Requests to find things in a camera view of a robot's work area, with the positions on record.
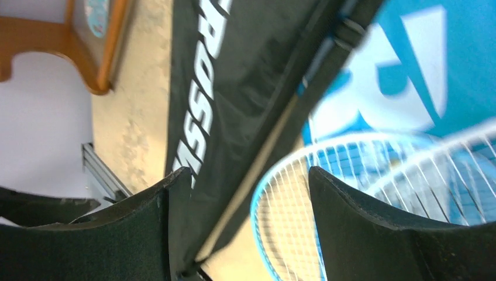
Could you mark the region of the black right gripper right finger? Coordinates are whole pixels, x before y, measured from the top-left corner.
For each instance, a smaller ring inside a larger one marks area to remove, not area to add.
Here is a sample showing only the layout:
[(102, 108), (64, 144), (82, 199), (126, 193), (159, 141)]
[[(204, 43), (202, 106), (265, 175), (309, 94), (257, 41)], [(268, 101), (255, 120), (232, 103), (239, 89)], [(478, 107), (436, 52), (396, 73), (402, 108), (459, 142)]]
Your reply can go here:
[(329, 280), (494, 280), (495, 224), (402, 211), (314, 166), (309, 192)]

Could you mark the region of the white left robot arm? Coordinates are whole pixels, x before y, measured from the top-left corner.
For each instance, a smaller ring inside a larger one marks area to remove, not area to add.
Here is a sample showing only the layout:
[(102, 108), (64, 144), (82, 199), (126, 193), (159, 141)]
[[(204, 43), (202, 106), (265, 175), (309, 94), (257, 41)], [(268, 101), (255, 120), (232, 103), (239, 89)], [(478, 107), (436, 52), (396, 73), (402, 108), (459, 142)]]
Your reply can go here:
[(93, 198), (49, 197), (1, 187), (1, 217), (22, 227), (68, 224), (100, 205)]

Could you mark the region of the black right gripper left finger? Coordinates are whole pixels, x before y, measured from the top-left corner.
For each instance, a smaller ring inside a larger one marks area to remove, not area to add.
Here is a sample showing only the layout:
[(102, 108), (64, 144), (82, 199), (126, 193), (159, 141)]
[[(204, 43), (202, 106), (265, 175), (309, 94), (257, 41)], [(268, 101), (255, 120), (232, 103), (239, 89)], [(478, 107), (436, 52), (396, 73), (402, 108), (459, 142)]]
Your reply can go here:
[(69, 224), (1, 225), (2, 280), (177, 280), (182, 167), (155, 185)]

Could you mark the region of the blue racket cover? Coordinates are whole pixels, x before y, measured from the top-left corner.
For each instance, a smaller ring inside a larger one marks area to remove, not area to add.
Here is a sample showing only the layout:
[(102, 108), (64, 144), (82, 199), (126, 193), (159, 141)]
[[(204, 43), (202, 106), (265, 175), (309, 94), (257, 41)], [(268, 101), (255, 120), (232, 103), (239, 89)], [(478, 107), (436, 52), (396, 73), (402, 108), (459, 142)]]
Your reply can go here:
[(387, 1), (302, 130), (437, 137), (495, 117), (495, 2)]

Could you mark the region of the black Crossway racket cover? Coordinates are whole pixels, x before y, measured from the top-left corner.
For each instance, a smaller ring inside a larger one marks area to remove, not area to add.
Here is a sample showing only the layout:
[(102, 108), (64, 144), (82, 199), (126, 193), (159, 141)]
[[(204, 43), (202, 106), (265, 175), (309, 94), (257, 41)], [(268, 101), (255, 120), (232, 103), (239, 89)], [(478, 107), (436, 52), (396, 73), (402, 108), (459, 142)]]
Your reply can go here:
[(174, 1), (166, 173), (169, 253), (191, 275), (198, 254), (328, 35), (337, 45), (309, 90), (337, 74), (381, 1)]

